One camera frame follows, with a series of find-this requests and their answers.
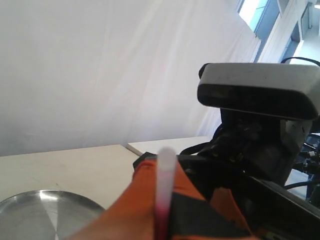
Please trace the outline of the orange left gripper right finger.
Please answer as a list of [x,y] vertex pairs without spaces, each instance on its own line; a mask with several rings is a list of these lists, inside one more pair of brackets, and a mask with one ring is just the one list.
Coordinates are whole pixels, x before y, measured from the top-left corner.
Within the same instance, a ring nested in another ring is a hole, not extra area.
[[254,240],[219,214],[178,164],[168,225],[169,240]]

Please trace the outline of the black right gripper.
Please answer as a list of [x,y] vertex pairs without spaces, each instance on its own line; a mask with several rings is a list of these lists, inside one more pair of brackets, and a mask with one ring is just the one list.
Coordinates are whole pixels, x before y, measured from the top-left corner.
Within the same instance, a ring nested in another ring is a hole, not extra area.
[[165,139],[132,143],[138,156],[172,147],[195,188],[229,222],[251,237],[266,230],[269,240],[318,240],[320,211],[271,181],[245,176],[212,155],[213,143],[202,139]]

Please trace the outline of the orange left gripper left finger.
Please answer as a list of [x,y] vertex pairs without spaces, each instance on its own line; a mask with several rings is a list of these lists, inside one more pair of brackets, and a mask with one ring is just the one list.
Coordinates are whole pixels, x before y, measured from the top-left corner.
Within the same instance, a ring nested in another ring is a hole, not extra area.
[[69,240],[152,240],[156,162],[145,160],[135,169],[122,195],[100,217]]

